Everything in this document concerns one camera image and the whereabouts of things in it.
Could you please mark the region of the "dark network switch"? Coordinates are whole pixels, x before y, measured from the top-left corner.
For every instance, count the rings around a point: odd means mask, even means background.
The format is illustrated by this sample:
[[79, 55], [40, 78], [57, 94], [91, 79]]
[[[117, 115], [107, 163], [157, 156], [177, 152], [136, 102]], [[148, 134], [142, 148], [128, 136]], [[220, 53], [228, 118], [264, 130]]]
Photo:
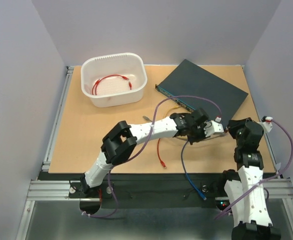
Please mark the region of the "dark network switch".
[[185, 59], [155, 89], [189, 112], [202, 108], [211, 120], [226, 127], [248, 93]]

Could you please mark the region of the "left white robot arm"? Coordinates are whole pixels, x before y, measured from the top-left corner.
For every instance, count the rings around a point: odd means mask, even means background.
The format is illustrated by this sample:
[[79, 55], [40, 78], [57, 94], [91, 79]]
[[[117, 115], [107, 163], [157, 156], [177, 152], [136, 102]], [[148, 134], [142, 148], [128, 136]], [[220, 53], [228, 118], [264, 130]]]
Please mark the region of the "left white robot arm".
[[113, 167], [126, 163], [137, 145], [183, 136], [197, 143], [209, 137], [206, 128], [212, 126], [202, 108], [192, 113], [173, 113], [161, 120], [143, 124], [120, 121], [102, 139], [96, 161], [80, 178], [80, 191], [86, 197], [93, 197], [107, 173]]

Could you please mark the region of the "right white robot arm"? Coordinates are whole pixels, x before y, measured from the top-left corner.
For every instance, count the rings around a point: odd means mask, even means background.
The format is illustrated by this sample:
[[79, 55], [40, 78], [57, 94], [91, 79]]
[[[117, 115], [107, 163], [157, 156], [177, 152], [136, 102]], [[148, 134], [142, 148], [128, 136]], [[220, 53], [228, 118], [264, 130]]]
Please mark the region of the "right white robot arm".
[[234, 221], [233, 240], [279, 240], [282, 236], [273, 226], [267, 209], [261, 183], [264, 163], [258, 150], [264, 133], [273, 127], [272, 120], [272, 117], [264, 117], [260, 122], [251, 118], [230, 120], [226, 127], [236, 141], [234, 161], [239, 180], [223, 178], [216, 183], [216, 189], [229, 198]]

